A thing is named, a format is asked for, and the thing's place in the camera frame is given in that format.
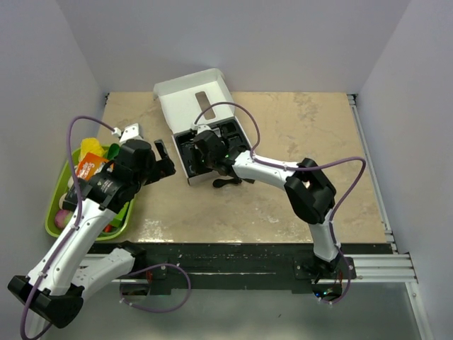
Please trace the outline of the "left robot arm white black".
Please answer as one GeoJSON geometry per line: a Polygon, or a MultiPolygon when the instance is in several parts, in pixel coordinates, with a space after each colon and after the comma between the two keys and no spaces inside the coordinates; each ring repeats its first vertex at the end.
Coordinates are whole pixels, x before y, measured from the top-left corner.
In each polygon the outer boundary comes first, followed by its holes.
{"type": "Polygon", "coordinates": [[[74,216],[39,264],[25,276],[14,276],[8,290],[23,303],[20,333],[25,339],[28,311],[64,328],[80,312],[84,301],[111,280],[142,276],[146,252],[132,242],[117,245],[98,265],[80,268],[81,261],[101,231],[142,186],[176,172],[162,140],[149,144],[131,139],[120,146],[116,158],[81,185],[82,198],[74,216]]]}

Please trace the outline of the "white cardboard box lid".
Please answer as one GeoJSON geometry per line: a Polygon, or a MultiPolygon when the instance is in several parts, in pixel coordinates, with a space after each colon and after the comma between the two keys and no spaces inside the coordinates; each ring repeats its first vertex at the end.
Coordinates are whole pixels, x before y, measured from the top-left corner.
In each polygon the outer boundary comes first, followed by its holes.
{"type": "MultiPolygon", "coordinates": [[[[199,114],[213,103],[233,101],[223,73],[216,68],[157,83],[154,85],[154,98],[160,101],[167,126],[172,132],[172,140],[176,133],[190,130],[194,122],[209,125],[220,120],[237,119],[236,108],[227,105],[214,107],[211,118],[204,115],[197,119],[199,114]]],[[[186,178],[188,184],[194,186],[217,177],[217,172],[213,171],[213,174],[204,175],[191,182],[186,178]]]]}

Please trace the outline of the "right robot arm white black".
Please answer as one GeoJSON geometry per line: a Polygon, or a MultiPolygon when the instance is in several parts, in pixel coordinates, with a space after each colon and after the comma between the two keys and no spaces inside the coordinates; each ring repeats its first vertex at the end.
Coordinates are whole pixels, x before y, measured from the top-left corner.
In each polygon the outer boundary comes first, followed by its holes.
{"type": "Polygon", "coordinates": [[[307,158],[299,163],[278,162],[253,156],[243,147],[229,149],[211,130],[198,133],[193,144],[203,166],[228,177],[216,180],[214,187],[258,181],[287,194],[294,214],[308,224],[313,239],[314,260],[306,270],[316,278],[332,278],[343,264],[345,277],[352,278],[352,265],[333,227],[336,189],[316,162],[307,158]]]}

